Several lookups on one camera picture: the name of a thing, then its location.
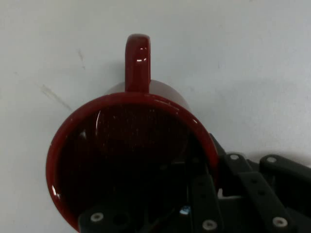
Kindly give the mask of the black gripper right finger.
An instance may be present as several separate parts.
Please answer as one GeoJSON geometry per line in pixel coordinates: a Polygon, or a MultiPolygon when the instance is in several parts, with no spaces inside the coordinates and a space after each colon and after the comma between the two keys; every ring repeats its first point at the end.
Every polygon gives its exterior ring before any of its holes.
{"type": "Polygon", "coordinates": [[[256,163],[213,142],[220,156],[224,233],[311,231],[310,167],[277,154],[256,163]]]}

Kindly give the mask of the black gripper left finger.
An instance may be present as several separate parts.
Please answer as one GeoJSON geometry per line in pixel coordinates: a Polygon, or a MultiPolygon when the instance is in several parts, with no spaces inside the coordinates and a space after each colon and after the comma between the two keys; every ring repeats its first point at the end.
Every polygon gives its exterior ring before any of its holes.
{"type": "Polygon", "coordinates": [[[221,233],[213,178],[198,160],[163,165],[80,214],[81,233],[221,233]]]}

